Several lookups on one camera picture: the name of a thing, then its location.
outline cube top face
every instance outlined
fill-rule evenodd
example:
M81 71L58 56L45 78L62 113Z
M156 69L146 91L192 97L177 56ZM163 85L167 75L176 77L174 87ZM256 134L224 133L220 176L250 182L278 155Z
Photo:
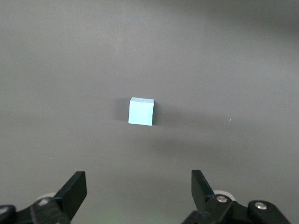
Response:
M130 101L129 123L136 125L152 126L153 123L153 99L132 97Z

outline screw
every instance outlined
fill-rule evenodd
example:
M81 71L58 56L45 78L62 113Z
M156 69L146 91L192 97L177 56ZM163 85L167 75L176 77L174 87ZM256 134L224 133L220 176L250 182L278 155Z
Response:
M0 215L4 214L7 211L8 211L8 207L4 207L4 208L0 209Z
M43 205L45 205L45 204L47 204L49 201L47 200L47 199L42 199L39 203L38 203L38 205L39 206L43 206Z
M267 209L267 205L265 205L265 204L262 203L262 202L257 202L257 203L255 203L255 206L256 206L258 209L261 209L261 210L266 210L266 209Z
M227 199L225 196L223 196L223 195L219 195L219 196L217 196L217 200L218 200L219 202L221 202L221 203L225 203L225 202L228 201L228 199Z

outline metal screw head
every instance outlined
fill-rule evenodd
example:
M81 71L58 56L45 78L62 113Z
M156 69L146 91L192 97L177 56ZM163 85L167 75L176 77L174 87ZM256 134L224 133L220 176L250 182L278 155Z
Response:
M0 209L0 215L4 214L7 211L8 211L8 207L4 207L4 208Z
M45 204L47 204L49 201L47 200L47 199L42 199L39 203L38 203L38 205L39 206L43 206L43 205L45 205Z
M225 203L228 201L228 199L223 195L219 195L219 196L217 196L217 201L221 202L221 203Z
M267 205L265 205L265 204L262 203L262 202L256 202L256 203L255 203L255 206L256 206L258 209L261 209L261 210L266 210L266 209L267 209Z

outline cube front face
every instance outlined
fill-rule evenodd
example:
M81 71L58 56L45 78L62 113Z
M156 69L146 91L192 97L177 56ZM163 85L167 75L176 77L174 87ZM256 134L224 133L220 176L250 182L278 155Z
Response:
M132 97L130 100L129 123L136 125L152 126L153 123L153 99Z

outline light blue cube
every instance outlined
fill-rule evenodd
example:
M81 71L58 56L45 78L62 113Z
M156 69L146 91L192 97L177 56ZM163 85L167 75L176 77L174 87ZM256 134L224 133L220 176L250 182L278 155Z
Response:
M153 124L153 99L142 99L132 97L130 100L129 123L136 125Z

